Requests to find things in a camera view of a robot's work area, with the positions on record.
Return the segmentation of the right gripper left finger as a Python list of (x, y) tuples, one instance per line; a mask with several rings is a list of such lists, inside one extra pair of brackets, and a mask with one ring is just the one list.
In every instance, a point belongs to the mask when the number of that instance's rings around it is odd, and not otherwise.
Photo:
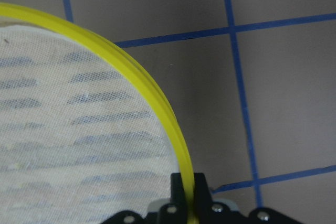
[(171, 180), (170, 202), (175, 205), (186, 205), (186, 196), (181, 174), (172, 173), (170, 175), (170, 180)]

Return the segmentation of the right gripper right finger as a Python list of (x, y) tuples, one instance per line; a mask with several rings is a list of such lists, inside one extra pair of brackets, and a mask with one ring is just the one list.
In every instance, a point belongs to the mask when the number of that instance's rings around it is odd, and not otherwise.
[(194, 201), (197, 205), (209, 205), (212, 202), (211, 193), (203, 173), (194, 173)]

